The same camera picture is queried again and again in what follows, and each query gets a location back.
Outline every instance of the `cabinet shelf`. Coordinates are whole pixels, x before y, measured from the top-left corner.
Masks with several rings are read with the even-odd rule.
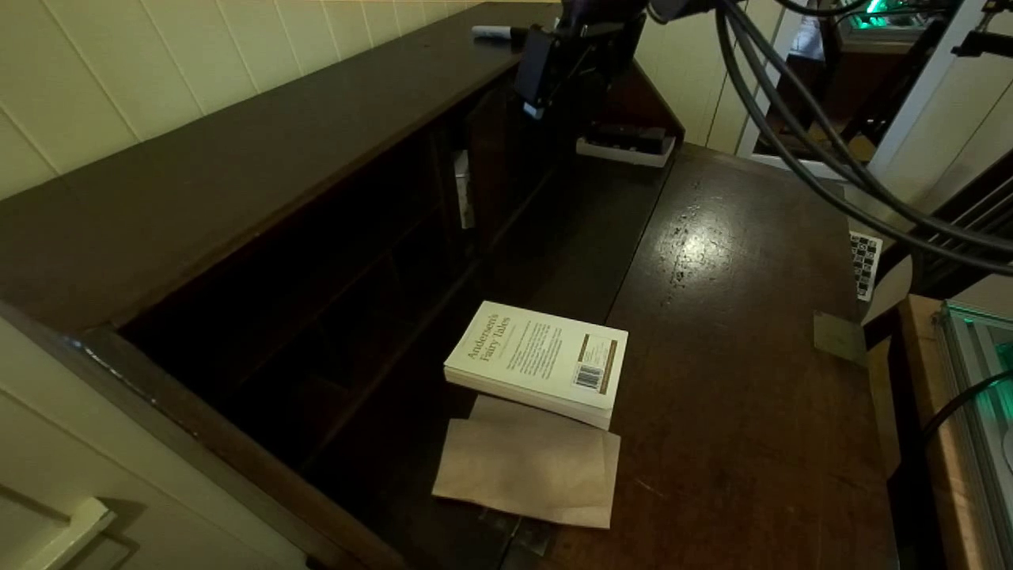
[[[418,338],[448,315],[448,307],[463,296],[463,288],[474,280],[477,265],[470,265],[440,299],[418,315],[418,319],[405,330],[405,335],[386,351],[378,356],[378,367],[372,379],[364,379],[349,406],[330,419],[317,446],[299,464],[302,472],[311,472],[317,459],[339,442],[343,428],[360,412],[364,404],[386,383],[386,377],[403,366],[403,358],[418,347]]]
[[[275,299],[275,303],[260,307],[258,319],[240,328],[239,335],[221,349],[218,367],[228,373],[230,390],[263,372],[330,303],[386,262],[386,255],[429,220],[435,220],[435,210],[394,211],[386,222],[375,225],[372,236],[354,239],[357,249],[339,255],[334,265],[304,274],[299,288],[291,288],[285,299]]]

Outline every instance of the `book cover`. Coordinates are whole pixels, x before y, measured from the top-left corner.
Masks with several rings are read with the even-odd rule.
[[[625,356],[625,330],[484,300],[445,377],[608,430]]]

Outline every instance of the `wooden cabinet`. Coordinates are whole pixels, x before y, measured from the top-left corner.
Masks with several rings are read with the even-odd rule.
[[[470,543],[481,563],[504,534],[429,497],[448,414],[470,406],[440,361],[546,186],[631,182],[554,178],[577,135],[568,105],[525,122],[517,54],[472,46],[474,24],[554,12],[470,9],[0,202],[0,299],[69,335],[138,420],[161,420],[317,560],[390,568],[429,560],[421,543]],[[459,153],[474,230],[459,229]],[[615,260],[632,255],[665,171],[632,182],[647,193],[617,216],[637,220],[627,239],[586,240]]]

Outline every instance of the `dark wood surface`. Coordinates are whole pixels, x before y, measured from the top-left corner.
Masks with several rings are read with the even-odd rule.
[[[928,446],[921,444],[921,428],[964,390],[943,333],[943,303],[933,299],[902,300],[893,333],[889,383],[902,436],[902,470],[893,475],[902,512],[893,518],[900,520],[900,539],[905,539],[902,554],[911,568],[940,560],[950,570],[1005,568],[968,420],[952,414]],[[917,503],[905,502],[902,492],[909,488],[921,492],[916,495]]]
[[[0,299],[57,330],[122,328],[514,71],[477,7],[0,202]]]
[[[682,150],[610,315],[610,533],[560,528],[542,563],[893,568],[864,372],[811,330],[857,316],[848,274],[847,220],[789,176]]]
[[[547,524],[521,520],[431,495],[445,452],[448,419],[466,419],[472,394],[445,379],[445,358],[470,328],[481,299],[608,319],[668,171],[591,159],[560,164],[533,207],[481,262],[463,303],[418,347],[364,404],[339,442],[311,470],[413,568],[491,570],[525,534],[552,534]]]

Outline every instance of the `wooden desk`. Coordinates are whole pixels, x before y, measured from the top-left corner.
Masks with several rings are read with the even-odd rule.
[[[857,316],[847,220],[792,176],[682,150],[610,322],[631,330],[610,533],[546,568],[893,568],[864,372],[815,349]]]
[[[940,300],[909,299],[889,338],[889,383],[905,464],[905,480],[893,486],[905,492],[896,502],[902,509],[896,520],[911,560],[990,570],[1005,568],[1005,554],[967,414],[952,414],[936,442],[921,446],[921,424],[959,394],[940,312]]]

